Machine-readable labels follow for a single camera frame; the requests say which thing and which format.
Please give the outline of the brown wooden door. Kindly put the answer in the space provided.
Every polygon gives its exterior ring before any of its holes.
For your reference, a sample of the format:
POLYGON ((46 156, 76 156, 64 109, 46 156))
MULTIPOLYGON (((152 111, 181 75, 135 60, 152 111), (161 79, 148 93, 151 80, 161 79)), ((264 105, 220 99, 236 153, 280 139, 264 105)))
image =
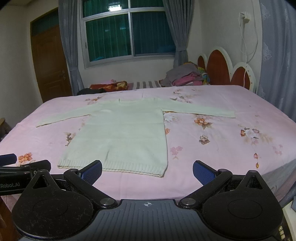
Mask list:
POLYGON ((55 8, 31 22, 31 49, 43 102, 72 95, 66 58, 55 8))

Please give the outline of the sliding glass window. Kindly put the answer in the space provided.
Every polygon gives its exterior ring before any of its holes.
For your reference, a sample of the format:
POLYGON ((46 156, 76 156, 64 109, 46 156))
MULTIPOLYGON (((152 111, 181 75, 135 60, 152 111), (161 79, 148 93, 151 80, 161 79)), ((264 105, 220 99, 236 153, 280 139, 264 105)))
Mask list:
POLYGON ((79 10, 86 68, 175 54, 162 1, 81 1, 79 10))

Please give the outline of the left grey curtain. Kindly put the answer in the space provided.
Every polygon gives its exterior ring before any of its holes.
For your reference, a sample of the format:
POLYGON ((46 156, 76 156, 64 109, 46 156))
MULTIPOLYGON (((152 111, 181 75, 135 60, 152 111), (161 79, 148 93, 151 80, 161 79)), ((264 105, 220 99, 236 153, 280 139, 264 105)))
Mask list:
POLYGON ((84 89, 78 68, 77 18, 78 1, 58 1, 59 27, 62 47, 69 70, 73 95, 84 89))

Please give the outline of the grey patterned side curtain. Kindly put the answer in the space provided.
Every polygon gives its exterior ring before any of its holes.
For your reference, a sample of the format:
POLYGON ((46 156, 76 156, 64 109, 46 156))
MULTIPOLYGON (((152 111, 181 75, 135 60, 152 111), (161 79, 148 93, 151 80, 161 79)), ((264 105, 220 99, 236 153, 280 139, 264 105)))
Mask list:
POLYGON ((295 8, 260 1, 262 63, 257 94, 295 121, 295 8))

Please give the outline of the black garment on bed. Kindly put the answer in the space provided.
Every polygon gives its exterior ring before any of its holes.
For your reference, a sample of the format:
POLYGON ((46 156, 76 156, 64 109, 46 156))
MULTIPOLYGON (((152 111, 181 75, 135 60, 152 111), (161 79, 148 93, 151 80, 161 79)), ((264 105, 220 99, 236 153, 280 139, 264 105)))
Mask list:
POLYGON ((99 94, 99 93, 107 93, 107 91, 103 88, 100 88, 100 89, 84 88, 78 91, 77 95, 88 95, 88 94, 99 94))

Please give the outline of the pale green knit sweater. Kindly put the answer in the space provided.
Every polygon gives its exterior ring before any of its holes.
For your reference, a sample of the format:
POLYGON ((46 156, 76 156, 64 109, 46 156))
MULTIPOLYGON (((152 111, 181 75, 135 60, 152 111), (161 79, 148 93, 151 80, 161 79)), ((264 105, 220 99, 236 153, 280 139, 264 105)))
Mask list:
POLYGON ((172 99, 115 99, 51 116, 38 126, 88 116, 62 155, 59 168, 80 169, 99 160, 105 171, 162 177, 168 166, 165 112, 235 116, 230 110, 172 99))

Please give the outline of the stack of folded clothes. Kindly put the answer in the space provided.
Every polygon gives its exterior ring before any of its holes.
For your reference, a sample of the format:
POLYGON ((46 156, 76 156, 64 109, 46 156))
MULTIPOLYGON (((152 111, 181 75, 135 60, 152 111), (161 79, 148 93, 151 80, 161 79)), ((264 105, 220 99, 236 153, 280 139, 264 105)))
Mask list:
POLYGON ((204 68, 187 62, 169 70, 159 84, 161 87, 209 85, 210 78, 204 68))

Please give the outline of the red white wooden headboard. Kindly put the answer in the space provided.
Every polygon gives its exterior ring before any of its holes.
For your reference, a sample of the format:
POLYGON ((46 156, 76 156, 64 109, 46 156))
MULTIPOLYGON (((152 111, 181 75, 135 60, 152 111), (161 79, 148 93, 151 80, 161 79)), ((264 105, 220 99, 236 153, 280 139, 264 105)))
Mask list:
POLYGON ((201 54, 197 65, 204 68, 211 85, 239 85, 251 92, 256 90, 256 78, 250 65, 245 62, 232 64, 230 56, 222 47, 215 47, 209 54, 201 54))

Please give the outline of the white wall socket charger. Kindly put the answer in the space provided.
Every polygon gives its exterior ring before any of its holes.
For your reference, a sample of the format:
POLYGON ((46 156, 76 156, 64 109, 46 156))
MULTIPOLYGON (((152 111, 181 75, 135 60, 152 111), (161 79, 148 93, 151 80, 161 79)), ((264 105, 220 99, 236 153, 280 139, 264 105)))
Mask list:
POLYGON ((244 24, 249 23, 251 20, 251 15, 249 12, 240 12, 239 14, 240 19, 243 21, 244 24))

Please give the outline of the red patterned blanket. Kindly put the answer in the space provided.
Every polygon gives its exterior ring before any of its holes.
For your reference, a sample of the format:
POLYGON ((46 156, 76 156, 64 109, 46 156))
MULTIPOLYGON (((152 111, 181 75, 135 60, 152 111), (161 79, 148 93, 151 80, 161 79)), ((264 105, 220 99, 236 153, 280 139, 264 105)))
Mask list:
POLYGON ((89 87, 93 90, 104 89, 107 92, 128 90, 128 83, 126 81, 112 82, 107 84, 92 84, 89 87))

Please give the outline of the right grey curtain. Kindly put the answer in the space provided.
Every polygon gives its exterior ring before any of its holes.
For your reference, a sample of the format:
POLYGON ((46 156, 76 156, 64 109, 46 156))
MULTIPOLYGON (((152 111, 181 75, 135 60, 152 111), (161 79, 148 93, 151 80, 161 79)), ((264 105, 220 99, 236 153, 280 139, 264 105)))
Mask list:
POLYGON ((163 0, 166 19, 176 47, 174 65, 176 68, 188 61, 188 42, 194 14, 192 0, 163 0))

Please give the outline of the grey striped pillow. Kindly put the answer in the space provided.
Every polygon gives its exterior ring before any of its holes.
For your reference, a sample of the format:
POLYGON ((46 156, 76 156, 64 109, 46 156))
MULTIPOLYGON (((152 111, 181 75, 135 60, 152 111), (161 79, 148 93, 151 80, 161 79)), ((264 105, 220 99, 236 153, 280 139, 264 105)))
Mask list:
POLYGON ((145 88, 159 88, 161 87, 159 81, 138 81, 127 84, 128 90, 145 89, 145 88))

